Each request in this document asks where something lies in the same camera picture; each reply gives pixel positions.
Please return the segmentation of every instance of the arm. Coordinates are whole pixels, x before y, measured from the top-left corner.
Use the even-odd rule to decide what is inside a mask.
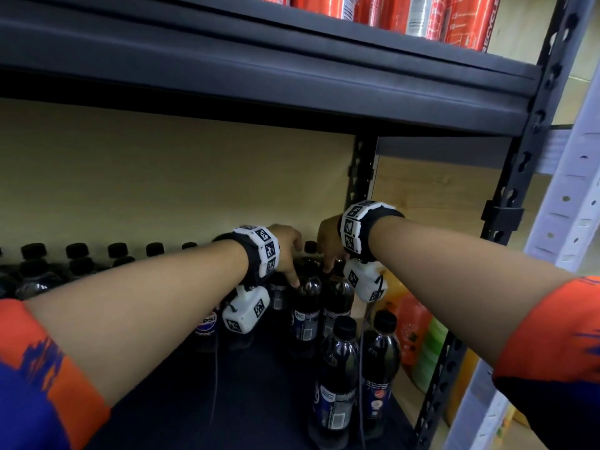
[[[338,219],[319,228],[327,269],[344,253]],[[522,252],[399,217],[379,219],[368,243],[379,262],[492,366],[529,311],[574,278]]]
[[[292,245],[301,236],[271,226],[278,270],[292,286]],[[223,240],[98,273],[26,302],[34,318],[113,405],[145,378],[243,278],[242,245]]]

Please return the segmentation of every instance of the shelf surface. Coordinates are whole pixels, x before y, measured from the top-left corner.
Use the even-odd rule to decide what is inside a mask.
[[[0,0],[0,34],[0,96],[347,133],[521,135],[541,76],[261,0]]]
[[[314,450],[307,431],[314,367],[291,361],[280,342],[268,325],[259,325],[250,348],[219,350],[210,429],[214,354],[180,347],[113,408],[111,419],[86,450]],[[369,441],[368,448],[409,450],[414,429],[398,402],[392,398],[389,406],[386,433]],[[356,439],[347,447],[360,448]]]

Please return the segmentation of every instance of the wrist-mounted device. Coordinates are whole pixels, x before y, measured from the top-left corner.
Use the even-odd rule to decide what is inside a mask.
[[[369,233],[375,222],[385,216],[404,218],[402,213],[383,202],[363,200],[351,205],[338,222],[338,232],[346,252],[363,262],[375,262],[368,245]]]
[[[235,240],[248,255],[248,271],[242,280],[244,286],[264,284],[279,265],[279,241],[263,226],[240,226],[224,233],[213,241]]]

